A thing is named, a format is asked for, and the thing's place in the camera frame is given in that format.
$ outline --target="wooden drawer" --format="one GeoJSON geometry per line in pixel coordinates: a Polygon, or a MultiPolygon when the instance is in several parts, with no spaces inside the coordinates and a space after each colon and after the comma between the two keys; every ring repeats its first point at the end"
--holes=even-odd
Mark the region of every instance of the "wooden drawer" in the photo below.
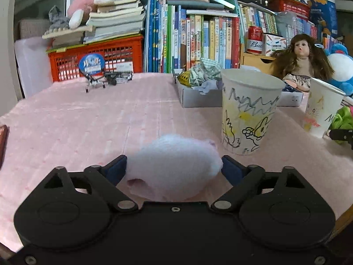
{"type": "Polygon", "coordinates": [[[275,58],[272,57],[256,56],[244,53],[241,57],[240,64],[256,67],[265,74],[272,74],[271,63],[274,59],[275,58]]]}

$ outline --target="paper cup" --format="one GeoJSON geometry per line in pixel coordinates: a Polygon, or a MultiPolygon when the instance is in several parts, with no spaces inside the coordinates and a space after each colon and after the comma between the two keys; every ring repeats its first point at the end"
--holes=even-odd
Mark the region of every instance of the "paper cup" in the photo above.
{"type": "Polygon", "coordinates": [[[255,152],[265,136],[285,84],[254,70],[222,70],[221,141],[230,152],[255,152]]]}
{"type": "Polygon", "coordinates": [[[310,79],[310,92],[305,110],[303,128],[322,138],[341,106],[345,92],[322,80],[310,79]]]}

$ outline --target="red plastic crate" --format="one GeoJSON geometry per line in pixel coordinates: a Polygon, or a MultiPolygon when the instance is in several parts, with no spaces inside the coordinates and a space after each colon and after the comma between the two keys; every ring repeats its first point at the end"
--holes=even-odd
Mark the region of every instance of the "red plastic crate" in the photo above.
{"type": "Polygon", "coordinates": [[[296,0],[269,0],[268,7],[274,12],[294,12],[305,20],[310,15],[310,7],[296,0]]]}
{"type": "Polygon", "coordinates": [[[104,56],[106,70],[112,70],[116,63],[133,63],[134,73],[142,72],[142,35],[117,38],[66,49],[65,52],[48,53],[53,81],[77,79],[80,77],[78,56],[100,53],[104,56]]]}

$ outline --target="red can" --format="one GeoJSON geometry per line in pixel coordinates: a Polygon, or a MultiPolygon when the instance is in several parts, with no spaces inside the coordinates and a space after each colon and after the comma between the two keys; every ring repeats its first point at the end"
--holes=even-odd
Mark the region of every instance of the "red can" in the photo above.
{"type": "Polygon", "coordinates": [[[260,55],[262,54],[262,35],[263,31],[261,27],[250,26],[248,30],[248,44],[246,51],[250,54],[260,55]]]}

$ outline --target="pink tablecloth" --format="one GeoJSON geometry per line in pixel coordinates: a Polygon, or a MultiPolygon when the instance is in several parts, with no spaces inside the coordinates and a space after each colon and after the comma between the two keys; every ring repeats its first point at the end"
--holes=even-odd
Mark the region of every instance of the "pink tablecloth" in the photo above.
{"type": "MultiPolygon", "coordinates": [[[[55,166],[82,171],[105,165],[165,133],[213,139],[221,156],[229,154],[244,165],[268,171],[294,166],[339,217],[353,203],[353,151],[307,135],[299,125],[304,108],[305,102],[301,108],[278,108],[260,149],[234,156],[220,144],[222,109],[182,108],[171,75],[136,74],[127,84],[88,94],[82,80],[55,83],[0,117],[10,129],[0,170],[0,242],[14,251],[21,248],[13,215],[55,166]]],[[[212,202],[230,187],[219,175],[192,200],[212,202]]],[[[119,188],[126,193],[123,184],[119,188]]]]}

